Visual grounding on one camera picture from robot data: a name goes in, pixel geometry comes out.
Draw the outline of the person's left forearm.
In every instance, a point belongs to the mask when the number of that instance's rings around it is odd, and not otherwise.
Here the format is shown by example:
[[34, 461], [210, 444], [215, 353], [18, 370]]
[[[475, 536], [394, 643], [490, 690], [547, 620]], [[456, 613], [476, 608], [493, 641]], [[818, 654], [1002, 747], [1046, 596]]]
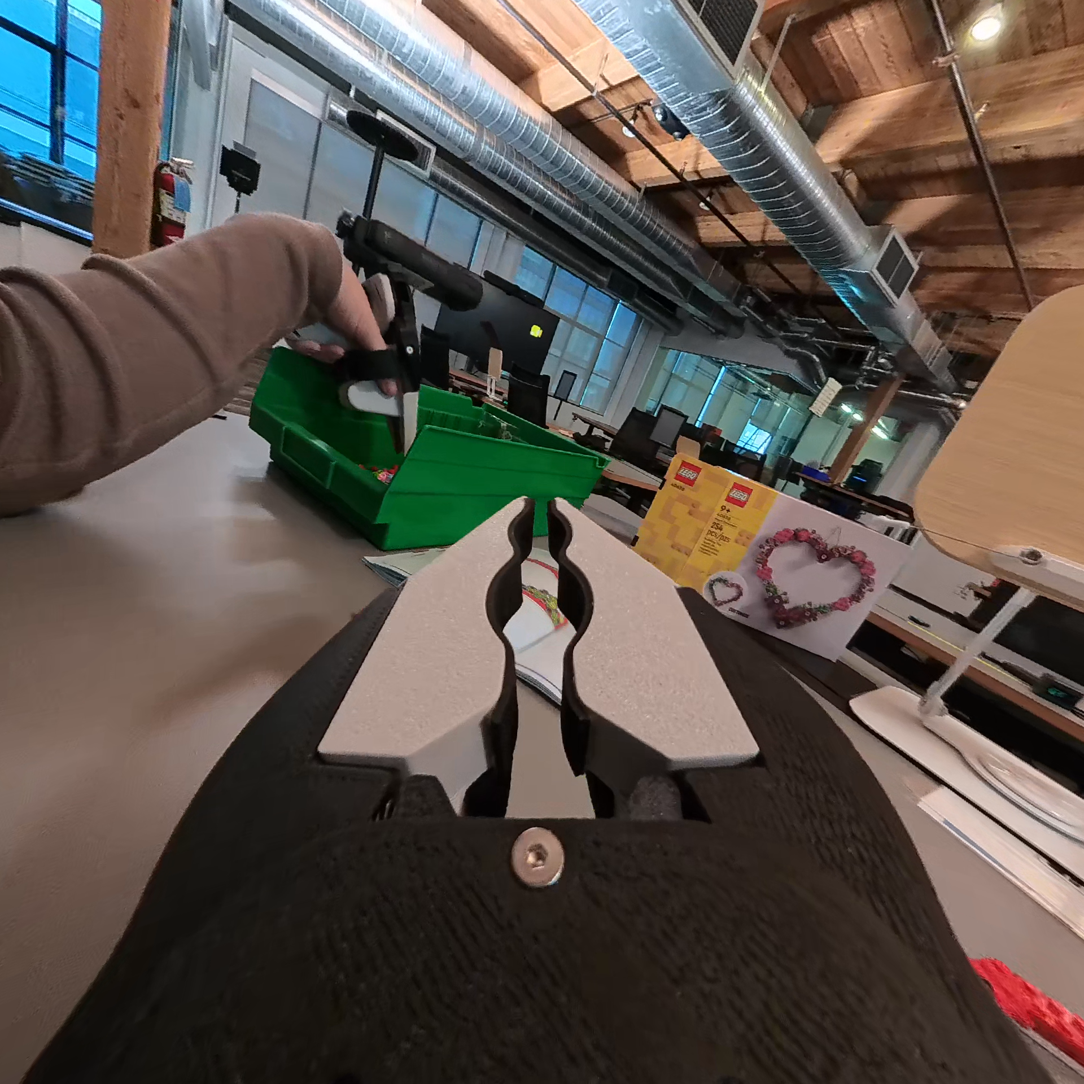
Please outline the person's left forearm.
[[330, 313], [326, 225], [243, 212], [130, 259], [1, 274], [1, 515], [67, 499], [210, 418], [251, 354]]

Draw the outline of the lego set box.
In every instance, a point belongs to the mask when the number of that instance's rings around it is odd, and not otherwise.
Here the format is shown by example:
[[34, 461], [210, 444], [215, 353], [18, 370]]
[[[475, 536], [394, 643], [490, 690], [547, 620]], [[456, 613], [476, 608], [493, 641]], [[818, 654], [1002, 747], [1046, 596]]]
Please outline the lego set box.
[[891, 535], [683, 454], [635, 549], [725, 618], [829, 661], [911, 555]]

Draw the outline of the white paper sheet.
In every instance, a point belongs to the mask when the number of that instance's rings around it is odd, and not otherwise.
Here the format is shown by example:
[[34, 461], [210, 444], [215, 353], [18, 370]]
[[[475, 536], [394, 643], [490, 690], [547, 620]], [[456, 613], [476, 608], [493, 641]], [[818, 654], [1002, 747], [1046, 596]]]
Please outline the white paper sheet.
[[1057, 872], [1049, 859], [947, 788], [926, 793], [918, 805], [1066, 928], [1083, 935], [1083, 889], [1070, 874]]

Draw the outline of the red fire extinguisher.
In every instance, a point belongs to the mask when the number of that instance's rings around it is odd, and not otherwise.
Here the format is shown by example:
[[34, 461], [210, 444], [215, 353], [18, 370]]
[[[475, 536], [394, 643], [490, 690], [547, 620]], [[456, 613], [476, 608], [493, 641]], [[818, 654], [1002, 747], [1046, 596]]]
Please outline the red fire extinguisher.
[[192, 167], [190, 159], [170, 157], [155, 168], [151, 225], [154, 248], [184, 238], [192, 208]]

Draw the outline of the green plastic bin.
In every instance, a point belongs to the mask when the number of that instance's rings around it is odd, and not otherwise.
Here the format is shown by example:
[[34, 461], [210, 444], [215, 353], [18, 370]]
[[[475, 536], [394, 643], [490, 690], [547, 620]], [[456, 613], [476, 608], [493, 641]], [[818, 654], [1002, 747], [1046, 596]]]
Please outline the green plastic bin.
[[[535, 535], [549, 502], [576, 508], [608, 457], [490, 404], [423, 386], [418, 430], [397, 453], [390, 418], [347, 409], [331, 369], [275, 348], [251, 399], [250, 427], [292, 481], [380, 550], [450, 545], [519, 496], [535, 502]], [[400, 469], [389, 486], [359, 465]]]

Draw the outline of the lego instruction booklet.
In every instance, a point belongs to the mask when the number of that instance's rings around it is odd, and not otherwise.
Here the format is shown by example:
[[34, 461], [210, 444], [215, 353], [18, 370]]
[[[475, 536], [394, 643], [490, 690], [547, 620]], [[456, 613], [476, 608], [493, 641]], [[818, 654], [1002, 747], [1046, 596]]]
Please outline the lego instruction booklet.
[[[393, 588], [427, 567], [443, 549], [398, 550], [363, 557], [365, 566]], [[562, 704], [563, 655], [576, 635], [558, 606], [558, 567], [549, 549], [535, 545], [522, 562], [522, 606], [504, 628], [519, 681], [551, 704]]]

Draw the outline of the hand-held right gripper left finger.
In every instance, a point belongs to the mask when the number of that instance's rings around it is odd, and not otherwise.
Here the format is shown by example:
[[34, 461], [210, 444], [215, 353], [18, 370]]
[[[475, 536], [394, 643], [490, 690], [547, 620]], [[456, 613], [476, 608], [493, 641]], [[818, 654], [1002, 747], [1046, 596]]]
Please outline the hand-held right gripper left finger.
[[517, 496], [414, 572], [318, 744], [330, 763], [431, 776], [463, 815], [504, 815], [518, 734], [504, 628], [535, 501]]

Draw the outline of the large silver ventilation duct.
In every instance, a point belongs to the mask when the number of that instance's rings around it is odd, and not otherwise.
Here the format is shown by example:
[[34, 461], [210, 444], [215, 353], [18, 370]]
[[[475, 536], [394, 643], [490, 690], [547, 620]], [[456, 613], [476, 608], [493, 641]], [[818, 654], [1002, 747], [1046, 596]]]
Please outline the large silver ventilation duct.
[[579, 1], [896, 367], [955, 388], [951, 354], [909, 291], [918, 263], [892, 225], [867, 225], [754, 59], [763, 2]]

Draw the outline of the large black monitor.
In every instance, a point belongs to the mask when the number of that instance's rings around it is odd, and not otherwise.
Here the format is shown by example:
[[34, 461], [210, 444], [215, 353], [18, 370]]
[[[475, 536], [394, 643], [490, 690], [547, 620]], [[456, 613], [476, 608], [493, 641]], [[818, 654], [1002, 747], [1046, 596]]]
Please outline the large black monitor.
[[441, 305], [435, 332], [446, 337], [452, 351], [472, 362], [487, 363], [495, 348], [502, 352], [505, 372], [540, 376], [560, 318], [505, 278], [486, 271], [482, 281], [481, 302], [468, 311]]

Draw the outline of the black tripod light stand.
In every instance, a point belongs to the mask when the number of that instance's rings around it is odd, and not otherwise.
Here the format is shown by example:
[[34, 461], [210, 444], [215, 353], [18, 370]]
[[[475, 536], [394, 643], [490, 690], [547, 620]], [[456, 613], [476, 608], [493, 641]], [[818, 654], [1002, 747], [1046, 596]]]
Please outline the black tripod light stand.
[[258, 190], [260, 172], [261, 166], [250, 149], [237, 142], [230, 146], [221, 146], [219, 175], [234, 193], [236, 215], [241, 212], [242, 199], [251, 196]]

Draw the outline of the slim silver ventilation duct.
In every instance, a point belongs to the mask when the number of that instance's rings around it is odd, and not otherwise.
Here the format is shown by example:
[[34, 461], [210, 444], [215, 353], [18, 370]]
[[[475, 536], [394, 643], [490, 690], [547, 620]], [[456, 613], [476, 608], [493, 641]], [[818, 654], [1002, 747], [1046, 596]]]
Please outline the slim silver ventilation duct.
[[235, 7], [693, 317], [743, 321], [735, 278], [420, 2]]

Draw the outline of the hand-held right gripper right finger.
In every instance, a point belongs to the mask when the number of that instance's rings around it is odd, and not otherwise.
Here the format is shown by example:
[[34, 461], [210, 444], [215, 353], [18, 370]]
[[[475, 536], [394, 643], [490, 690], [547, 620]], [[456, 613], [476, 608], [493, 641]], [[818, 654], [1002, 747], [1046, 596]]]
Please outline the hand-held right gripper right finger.
[[643, 779], [752, 764], [760, 748], [679, 588], [565, 500], [549, 503], [562, 661], [562, 744], [596, 815], [625, 815]]

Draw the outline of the red mesh bag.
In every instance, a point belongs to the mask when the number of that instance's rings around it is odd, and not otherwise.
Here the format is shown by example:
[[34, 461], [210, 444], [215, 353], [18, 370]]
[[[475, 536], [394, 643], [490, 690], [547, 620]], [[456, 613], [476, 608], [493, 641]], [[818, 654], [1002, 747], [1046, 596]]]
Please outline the red mesh bag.
[[971, 958], [976, 975], [990, 988], [1001, 1010], [1070, 1060], [1083, 1066], [1083, 1018], [1027, 982], [1003, 962]]

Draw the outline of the wooden pillar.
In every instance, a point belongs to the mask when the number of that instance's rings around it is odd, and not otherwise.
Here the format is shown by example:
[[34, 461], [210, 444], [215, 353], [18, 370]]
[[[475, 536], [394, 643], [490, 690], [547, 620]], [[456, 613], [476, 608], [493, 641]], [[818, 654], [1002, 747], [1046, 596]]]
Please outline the wooden pillar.
[[151, 246], [170, 23], [170, 1], [102, 2], [92, 248], [120, 259]]

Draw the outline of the person's left hand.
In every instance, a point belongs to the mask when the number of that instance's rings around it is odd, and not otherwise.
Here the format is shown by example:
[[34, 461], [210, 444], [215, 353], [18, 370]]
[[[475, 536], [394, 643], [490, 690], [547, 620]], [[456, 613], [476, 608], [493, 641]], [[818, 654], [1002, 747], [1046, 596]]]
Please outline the person's left hand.
[[298, 333], [292, 333], [285, 339], [291, 349], [325, 364], [339, 361], [352, 349], [372, 352], [387, 347], [363, 282], [357, 278], [352, 264], [347, 263], [344, 257], [341, 264], [339, 289], [323, 320], [341, 341], [306, 340]]

